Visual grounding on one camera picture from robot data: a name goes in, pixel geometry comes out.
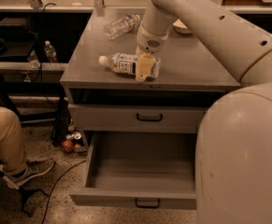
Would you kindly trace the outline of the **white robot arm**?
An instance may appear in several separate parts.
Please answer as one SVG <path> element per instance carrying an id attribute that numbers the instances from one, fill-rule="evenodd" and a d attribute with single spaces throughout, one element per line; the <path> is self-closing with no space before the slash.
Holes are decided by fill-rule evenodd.
<path id="1" fill-rule="evenodd" d="M 181 20 L 238 82 L 196 140 L 198 224 L 272 224 L 272 34 L 208 0 L 150 0 L 137 35 L 166 39 Z"/>

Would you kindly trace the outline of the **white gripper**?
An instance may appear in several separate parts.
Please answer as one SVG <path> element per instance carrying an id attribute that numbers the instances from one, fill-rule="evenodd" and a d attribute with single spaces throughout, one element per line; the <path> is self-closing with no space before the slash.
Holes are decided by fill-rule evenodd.
<path id="1" fill-rule="evenodd" d="M 169 29 L 162 26 L 147 28 L 144 23 L 139 25 L 136 35 L 136 55 L 139 56 L 136 66 L 136 81 L 143 82 L 151 74 L 155 57 L 150 53 L 159 52 L 168 39 Z"/>

